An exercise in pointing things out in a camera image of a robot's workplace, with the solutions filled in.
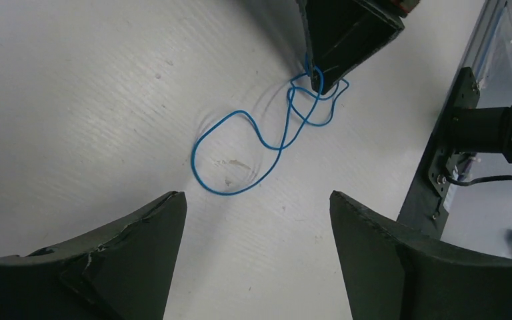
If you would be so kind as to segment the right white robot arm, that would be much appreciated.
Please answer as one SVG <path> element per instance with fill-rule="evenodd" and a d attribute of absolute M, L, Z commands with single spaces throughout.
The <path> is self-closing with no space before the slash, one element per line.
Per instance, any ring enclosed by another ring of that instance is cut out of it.
<path fill-rule="evenodd" d="M 398 37 L 418 1 L 298 1 L 307 46 L 304 68 L 315 92 L 330 91 L 350 71 Z M 445 124 L 456 153 L 501 153 L 512 163 L 512 106 L 457 109 Z"/>

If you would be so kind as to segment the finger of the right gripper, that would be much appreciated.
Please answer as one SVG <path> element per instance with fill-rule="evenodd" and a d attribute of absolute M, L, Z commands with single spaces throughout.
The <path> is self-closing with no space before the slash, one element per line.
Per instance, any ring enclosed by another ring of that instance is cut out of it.
<path fill-rule="evenodd" d="M 326 94 L 350 71 L 404 30 L 400 1 L 298 1 L 305 35 L 305 69 L 312 89 Z"/>

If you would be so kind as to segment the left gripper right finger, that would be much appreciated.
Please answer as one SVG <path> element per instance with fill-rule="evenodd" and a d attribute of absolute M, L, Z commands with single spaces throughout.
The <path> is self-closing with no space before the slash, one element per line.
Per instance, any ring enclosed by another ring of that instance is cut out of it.
<path fill-rule="evenodd" d="M 512 259 L 430 238 L 332 192 L 330 219 L 354 319 L 512 319 Z"/>

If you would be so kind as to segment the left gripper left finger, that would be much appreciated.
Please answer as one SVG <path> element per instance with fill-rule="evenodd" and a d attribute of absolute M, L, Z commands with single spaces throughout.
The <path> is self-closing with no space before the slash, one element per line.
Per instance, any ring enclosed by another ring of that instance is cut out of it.
<path fill-rule="evenodd" d="M 0 257 L 0 319 L 162 319 L 186 214 L 173 191 L 78 237 Z"/>

